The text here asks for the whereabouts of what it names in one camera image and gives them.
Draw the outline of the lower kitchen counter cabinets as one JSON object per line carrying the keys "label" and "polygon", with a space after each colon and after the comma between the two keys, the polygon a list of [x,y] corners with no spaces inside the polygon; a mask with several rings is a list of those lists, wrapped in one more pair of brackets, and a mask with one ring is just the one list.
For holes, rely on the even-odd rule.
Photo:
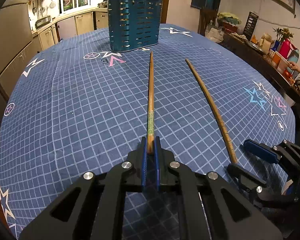
{"label": "lower kitchen counter cabinets", "polygon": [[62,14],[54,20],[32,32],[34,41],[38,41],[41,49],[91,31],[108,26],[108,10],[106,8],[88,8],[69,14]]}

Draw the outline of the silver multi-door refrigerator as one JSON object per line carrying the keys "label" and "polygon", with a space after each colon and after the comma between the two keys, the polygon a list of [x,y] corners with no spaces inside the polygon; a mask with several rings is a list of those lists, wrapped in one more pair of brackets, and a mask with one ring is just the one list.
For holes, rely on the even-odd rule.
{"label": "silver multi-door refrigerator", "polygon": [[19,77],[41,52],[32,36],[28,0],[6,0],[0,8],[0,94],[8,101]]}

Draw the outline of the wooden chair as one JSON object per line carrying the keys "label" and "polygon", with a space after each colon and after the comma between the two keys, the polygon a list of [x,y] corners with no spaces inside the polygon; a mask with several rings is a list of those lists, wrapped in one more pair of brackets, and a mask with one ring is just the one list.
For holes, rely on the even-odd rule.
{"label": "wooden chair", "polygon": [[205,30],[207,25],[212,21],[213,25],[215,24],[217,18],[217,11],[207,8],[200,9],[200,18],[198,24],[198,33],[202,36],[205,36]]}

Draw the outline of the dark brown wooden chopstick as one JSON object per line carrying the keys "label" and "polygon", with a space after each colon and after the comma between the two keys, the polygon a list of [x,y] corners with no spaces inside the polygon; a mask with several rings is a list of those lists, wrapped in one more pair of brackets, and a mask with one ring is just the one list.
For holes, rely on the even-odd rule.
{"label": "dark brown wooden chopstick", "polygon": [[222,138],[223,138],[223,141],[225,143],[225,146],[226,146],[226,149],[227,149],[227,152],[228,152],[228,156],[230,158],[230,161],[231,163],[235,163],[237,164],[238,163],[238,158],[235,154],[235,150],[234,150],[234,147],[232,145],[232,140],[229,136],[229,133],[226,129],[226,125],[218,111],[218,108],[211,96],[211,94],[209,93],[205,83],[203,82],[203,80],[201,79],[200,75],[197,73],[197,71],[195,70],[193,64],[190,62],[189,59],[185,59],[189,69],[191,70],[192,74],[194,75],[195,79],[197,80],[198,82],[198,85],[200,86],[201,90],[203,91],[205,97],[206,97],[206,100],[207,100],[207,103],[209,104],[210,108],[211,108],[211,111],[213,113],[213,116],[217,122],[217,125],[218,125],[218,128],[220,130],[220,133],[222,135]]}

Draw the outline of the green banded wooden chopstick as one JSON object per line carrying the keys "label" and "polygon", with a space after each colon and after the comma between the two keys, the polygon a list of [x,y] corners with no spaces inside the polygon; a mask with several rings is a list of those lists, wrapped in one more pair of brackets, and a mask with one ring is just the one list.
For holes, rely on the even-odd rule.
{"label": "green banded wooden chopstick", "polygon": [[149,58],[149,83],[148,83],[148,120],[147,120],[147,153],[153,153],[154,141],[154,60],[153,52]]}

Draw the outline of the teal perforated utensil holder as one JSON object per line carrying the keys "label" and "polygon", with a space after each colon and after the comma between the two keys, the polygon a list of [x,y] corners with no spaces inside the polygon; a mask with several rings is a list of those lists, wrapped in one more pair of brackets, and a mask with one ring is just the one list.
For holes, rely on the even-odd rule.
{"label": "teal perforated utensil holder", "polygon": [[157,44],[162,4],[163,0],[107,0],[111,51]]}

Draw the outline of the toaster oven on counter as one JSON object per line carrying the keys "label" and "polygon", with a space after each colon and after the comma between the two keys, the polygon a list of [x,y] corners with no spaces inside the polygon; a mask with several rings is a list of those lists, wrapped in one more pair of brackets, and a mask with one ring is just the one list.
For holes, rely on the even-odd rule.
{"label": "toaster oven on counter", "polygon": [[35,22],[35,28],[36,29],[39,29],[45,25],[47,25],[48,23],[51,22],[51,16],[48,15],[48,16],[45,16],[45,17],[42,17],[40,19],[38,19],[36,22]]}

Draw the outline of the dark wooden side table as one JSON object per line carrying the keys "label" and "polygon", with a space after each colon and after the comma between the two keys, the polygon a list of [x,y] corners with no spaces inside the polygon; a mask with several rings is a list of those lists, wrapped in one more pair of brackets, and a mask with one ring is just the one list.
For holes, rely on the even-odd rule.
{"label": "dark wooden side table", "polygon": [[256,50],[231,34],[223,35],[221,45],[257,70],[281,94],[286,94],[294,102],[300,103],[300,91],[288,81]]}

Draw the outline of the red thermos jug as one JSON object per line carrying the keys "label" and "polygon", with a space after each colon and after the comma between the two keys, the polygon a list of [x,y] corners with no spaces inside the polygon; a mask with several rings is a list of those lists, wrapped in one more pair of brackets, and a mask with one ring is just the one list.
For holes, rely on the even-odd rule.
{"label": "red thermos jug", "polygon": [[296,48],[296,46],[294,46],[292,44],[292,42],[290,41],[290,39],[285,39],[282,43],[281,43],[281,47],[279,48],[279,54],[285,58],[288,59],[290,54],[296,51],[297,53],[299,52],[298,48]]}

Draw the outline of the blue star grid tablecloth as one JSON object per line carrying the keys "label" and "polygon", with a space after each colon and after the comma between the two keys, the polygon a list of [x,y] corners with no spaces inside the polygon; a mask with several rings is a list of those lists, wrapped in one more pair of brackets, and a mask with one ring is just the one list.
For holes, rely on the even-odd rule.
{"label": "blue star grid tablecloth", "polygon": [[222,116],[238,162],[275,190],[283,169],[241,146],[294,141],[295,117],[253,67],[201,35],[163,24],[157,45],[126,53],[109,48],[107,29],[58,43],[30,59],[0,127],[0,202],[18,237],[86,171],[109,171],[147,133],[148,64],[154,60],[155,134],[177,161],[229,179],[218,125],[188,63]]}

